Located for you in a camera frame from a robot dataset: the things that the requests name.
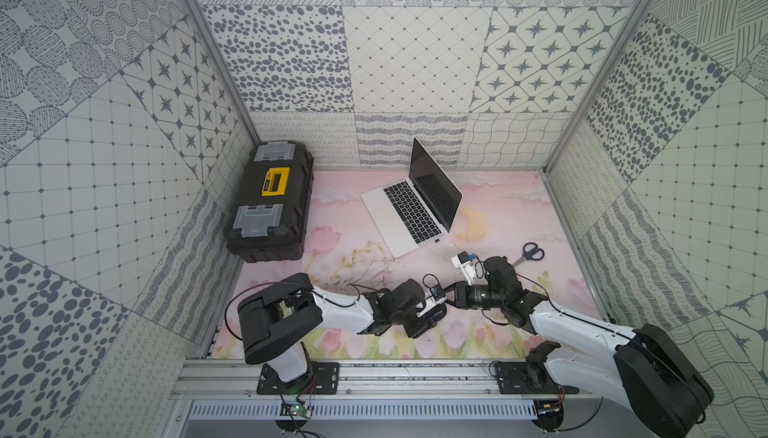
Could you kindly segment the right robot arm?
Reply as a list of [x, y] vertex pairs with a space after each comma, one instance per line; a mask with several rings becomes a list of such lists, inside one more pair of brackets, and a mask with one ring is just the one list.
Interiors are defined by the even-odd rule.
[[454, 256], [463, 280], [448, 286], [463, 310], [497, 309], [506, 324], [543, 341], [529, 355], [554, 383], [576, 387], [634, 412], [660, 437], [684, 437], [703, 423], [714, 392], [661, 328], [632, 328], [570, 311], [546, 292], [525, 289], [507, 258]]

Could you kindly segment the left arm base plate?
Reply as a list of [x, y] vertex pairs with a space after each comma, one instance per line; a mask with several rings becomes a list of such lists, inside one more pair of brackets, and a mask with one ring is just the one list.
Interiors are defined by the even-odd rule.
[[258, 395], [335, 395], [338, 388], [340, 364], [338, 362], [310, 361], [306, 373], [283, 382], [268, 364], [262, 366], [256, 393]]

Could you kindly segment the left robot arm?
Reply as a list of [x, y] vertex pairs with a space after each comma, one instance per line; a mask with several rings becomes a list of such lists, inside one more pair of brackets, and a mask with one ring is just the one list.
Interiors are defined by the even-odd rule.
[[447, 313], [447, 297], [438, 284], [425, 289], [409, 279], [393, 290], [357, 290], [350, 296], [313, 286], [305, 273], [252, 286], [228, 305], [237, 307], [240, 331], [225, 327], [241, 343], [245, 363], [266, 364], [284, 384], [312, 379], [303, 339], [316, 329], [381, 336], [399, 326], [416, 339]]

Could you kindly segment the silver laptop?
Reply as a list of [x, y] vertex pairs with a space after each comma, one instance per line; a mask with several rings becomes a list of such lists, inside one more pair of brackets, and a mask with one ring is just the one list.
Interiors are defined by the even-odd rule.
[[463, 194], [414, 139], [408, 177], [367, 191], [361, 199], [389, 252], [400, 258], [447, 237]]

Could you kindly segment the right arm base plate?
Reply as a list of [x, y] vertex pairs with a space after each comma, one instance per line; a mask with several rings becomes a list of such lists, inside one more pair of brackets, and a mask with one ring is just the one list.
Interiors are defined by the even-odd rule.
[[544, 341], [533, 348], [524, 361], [494, 360], [488, 365], [502, 395], [579, 394], [576, 387], [562, 387], [545, 368], [550, 353], [560, 348], [559, 343]]

